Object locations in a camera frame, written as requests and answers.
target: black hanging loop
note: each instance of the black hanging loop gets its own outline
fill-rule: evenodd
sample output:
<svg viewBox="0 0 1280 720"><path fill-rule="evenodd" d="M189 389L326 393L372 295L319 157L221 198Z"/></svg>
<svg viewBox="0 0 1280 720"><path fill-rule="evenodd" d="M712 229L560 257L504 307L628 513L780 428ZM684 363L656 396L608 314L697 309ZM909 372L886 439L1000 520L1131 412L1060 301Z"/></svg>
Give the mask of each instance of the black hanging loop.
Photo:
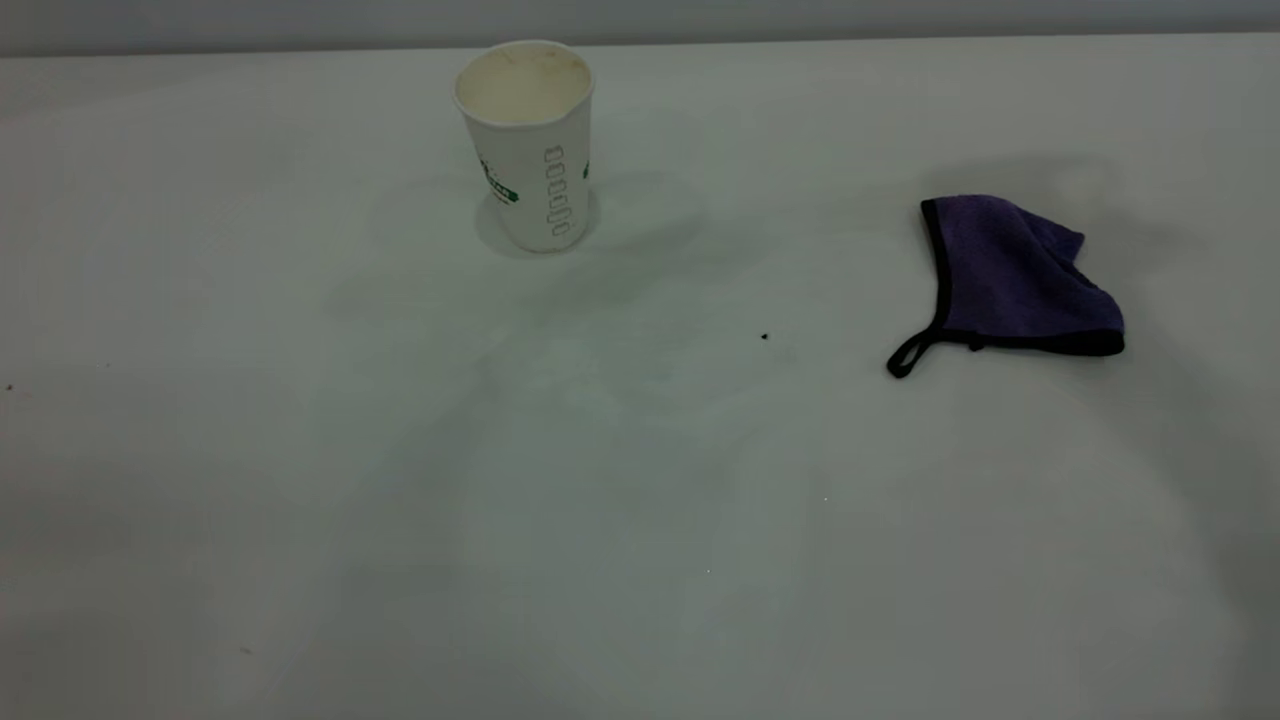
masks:
<svg viewBox="0 0 1280 720"><path fill-rule="evenodd" d="M919 363L920 356L924 351L929 348L931 345L938 341L937 328L925 328L914 336L911 336L901 347L890 356L886 366L890 374L897 379L902 379L911 374L911 369Z"/></svg>

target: paper cup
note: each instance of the paper cup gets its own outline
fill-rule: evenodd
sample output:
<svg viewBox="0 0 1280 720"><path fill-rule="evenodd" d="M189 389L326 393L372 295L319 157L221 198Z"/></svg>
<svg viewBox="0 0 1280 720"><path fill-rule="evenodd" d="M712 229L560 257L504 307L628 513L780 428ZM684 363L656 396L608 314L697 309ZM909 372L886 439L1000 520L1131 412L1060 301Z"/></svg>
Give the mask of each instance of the paper cup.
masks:
<svg viewBox="0 0 1280 720"><path fill-rule="evenodd" d="M559 42L490 47L453 83L512 241L558 252L586 231L595 76Z"/></svg>

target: purple microfiber towel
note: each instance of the purple microfiber towel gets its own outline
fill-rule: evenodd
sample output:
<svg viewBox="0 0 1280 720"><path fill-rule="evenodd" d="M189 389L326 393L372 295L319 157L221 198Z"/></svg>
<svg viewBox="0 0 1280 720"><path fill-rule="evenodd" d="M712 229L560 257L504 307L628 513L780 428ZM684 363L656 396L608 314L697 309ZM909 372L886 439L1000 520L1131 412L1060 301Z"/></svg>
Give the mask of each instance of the purple microfiber towel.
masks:
<svg viewBox="0 0 1280 720"><path fill-rule="evenodd" d="M1092 356L1124 350L1120 307L1073 264L1083 234L989 195L925 200L920 210L938 302L929 327L888 359L895 378L934 342Z"/></svg>

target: white table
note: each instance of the white table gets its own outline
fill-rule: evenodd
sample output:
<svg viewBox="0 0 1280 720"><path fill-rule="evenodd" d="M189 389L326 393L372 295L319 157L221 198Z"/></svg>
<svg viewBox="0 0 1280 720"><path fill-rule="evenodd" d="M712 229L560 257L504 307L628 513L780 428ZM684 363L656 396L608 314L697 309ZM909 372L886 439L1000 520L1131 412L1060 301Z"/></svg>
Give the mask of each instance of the white table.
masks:
<svg viewBox="0 0 1280 720"><path fill-rule="evenodd" d="M1280 712L1280 36L582 53L550 259L471 51L0 63L0 717ZM960 192L1129 350L893 380Z"/></svg>

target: gray wall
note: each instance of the gray wall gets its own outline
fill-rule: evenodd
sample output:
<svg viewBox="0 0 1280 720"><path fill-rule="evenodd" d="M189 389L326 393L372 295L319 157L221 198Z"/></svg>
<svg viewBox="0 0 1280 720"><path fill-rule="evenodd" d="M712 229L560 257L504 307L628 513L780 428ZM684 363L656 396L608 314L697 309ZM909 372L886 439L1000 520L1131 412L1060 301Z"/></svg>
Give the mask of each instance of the gray wall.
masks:
<svg viewBox="0 0 1280 720"><path fill-rule="evenodd" d="M1277 27L1277 0L0 0L0 55Z"/></svg>

